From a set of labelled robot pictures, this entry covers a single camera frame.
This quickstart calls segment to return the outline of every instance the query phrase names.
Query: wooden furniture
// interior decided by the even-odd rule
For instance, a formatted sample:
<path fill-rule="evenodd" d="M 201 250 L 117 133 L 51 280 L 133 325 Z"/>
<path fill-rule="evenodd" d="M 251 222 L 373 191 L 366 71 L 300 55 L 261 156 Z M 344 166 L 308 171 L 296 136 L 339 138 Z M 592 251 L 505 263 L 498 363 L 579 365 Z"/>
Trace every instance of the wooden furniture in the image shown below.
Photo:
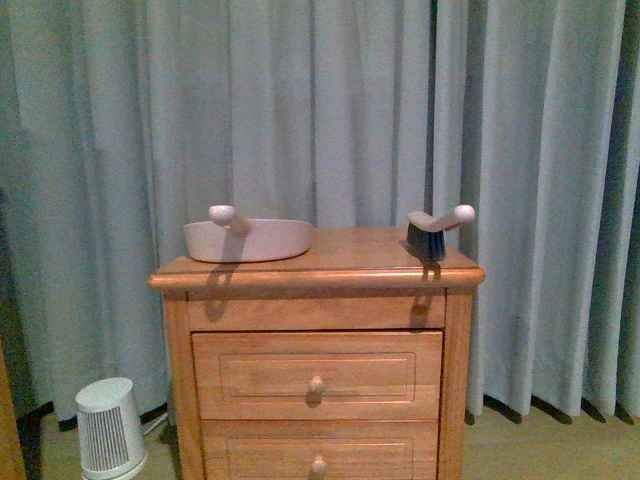
<path fill-rule="evenodd" d="M 2 345 L 0 345 L 0 478 L 3 480 L 26 478 Z"/>
<path fill-rule="evenodd" d="M 318 229 L 265 263 L 159 269 L 185 480 L 454 480 L 484 272 L 406 228 Z"/>

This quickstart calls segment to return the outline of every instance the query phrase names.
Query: brush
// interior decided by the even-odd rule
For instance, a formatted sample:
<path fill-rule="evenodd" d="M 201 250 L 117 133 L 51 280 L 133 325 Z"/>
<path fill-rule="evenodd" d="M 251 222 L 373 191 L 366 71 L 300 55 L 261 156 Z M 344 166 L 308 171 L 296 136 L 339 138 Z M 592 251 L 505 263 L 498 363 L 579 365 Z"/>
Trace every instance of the brush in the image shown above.
<path fill-rule="evenodd" d="M 475 216 L 476 212 L 470 205 L 458 205 L 439 218 L 434 218 L 425 212 L 411 212 L 407 215 L 409 219 L 407 243 L 421 258 L 444 260 L 446 257 L 445 230 L 461 227 L 471 222 Z"/>

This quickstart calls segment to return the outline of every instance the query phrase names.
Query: wooden drawer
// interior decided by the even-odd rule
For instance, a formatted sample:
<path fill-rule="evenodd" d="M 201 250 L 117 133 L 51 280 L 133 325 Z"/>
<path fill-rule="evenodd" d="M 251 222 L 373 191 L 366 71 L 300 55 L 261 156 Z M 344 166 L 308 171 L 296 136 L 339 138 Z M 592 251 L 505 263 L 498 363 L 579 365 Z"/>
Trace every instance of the wooden drawer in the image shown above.
<path fill-rule="evenodd" d="M 440 332 L 196 333 L 192 341 L 205 419 L 438 417 Z"/>
<path fill-rule="evenodd" d="M 437 435 L 437 422 L 203 423 L 216 480 L 435 480 Z"/>
<path fill-rule="evenodd" d="M 355 298 L 190 298 L 188 309 L 192 331 L 442 328 L 445 294 L 432 288 L 415 296 L 382 292 Z"/>

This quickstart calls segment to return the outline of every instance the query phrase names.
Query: heater vent grille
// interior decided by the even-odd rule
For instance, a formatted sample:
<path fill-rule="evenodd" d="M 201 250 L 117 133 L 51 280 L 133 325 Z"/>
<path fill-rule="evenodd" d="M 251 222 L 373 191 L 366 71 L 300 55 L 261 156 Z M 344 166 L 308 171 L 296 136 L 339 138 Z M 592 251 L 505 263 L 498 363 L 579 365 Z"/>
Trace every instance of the heater vent grille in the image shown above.
<path fill-rule="evenodd" d="M 99 472 L 129 461 L 120 407 L 96 413 L 78 412 L 78 427 L 81 423 L 86 428 L 86 435 L 81 436 L 83 468 Z"/>

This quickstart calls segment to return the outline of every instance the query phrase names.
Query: white space heater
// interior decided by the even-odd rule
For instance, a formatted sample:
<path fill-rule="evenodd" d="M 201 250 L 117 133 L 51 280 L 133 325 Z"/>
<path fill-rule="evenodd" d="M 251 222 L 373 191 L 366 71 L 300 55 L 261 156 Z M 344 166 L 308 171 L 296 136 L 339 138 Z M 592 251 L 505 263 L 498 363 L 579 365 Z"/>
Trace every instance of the white space heater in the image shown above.
<path fill-rule="evenodd" d="M 147 463 L 133 382 L 108 378 L 76 395 L 84 480 L 128 480 Z"/>

